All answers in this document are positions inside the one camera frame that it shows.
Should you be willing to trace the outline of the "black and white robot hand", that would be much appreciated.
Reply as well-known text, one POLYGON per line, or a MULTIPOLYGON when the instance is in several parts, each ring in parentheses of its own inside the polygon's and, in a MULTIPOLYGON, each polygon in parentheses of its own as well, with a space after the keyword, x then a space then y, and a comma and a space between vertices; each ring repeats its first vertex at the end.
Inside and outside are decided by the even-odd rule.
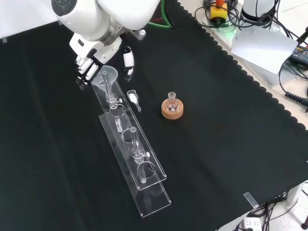
POLYGON ((125 45, 127 33, 122 33, 111 44, 106 46, 101 41, 88 41, 81 35, 74 33, 69 45, 77 55, 75 65, 77 66, 76 83, 83 90, 86 89, 98 75, 101 68, 106 65, 120 50, 124 50, 124 64, 128 68, 128 74, 133 72, 134 61, 131 47, 125 45))

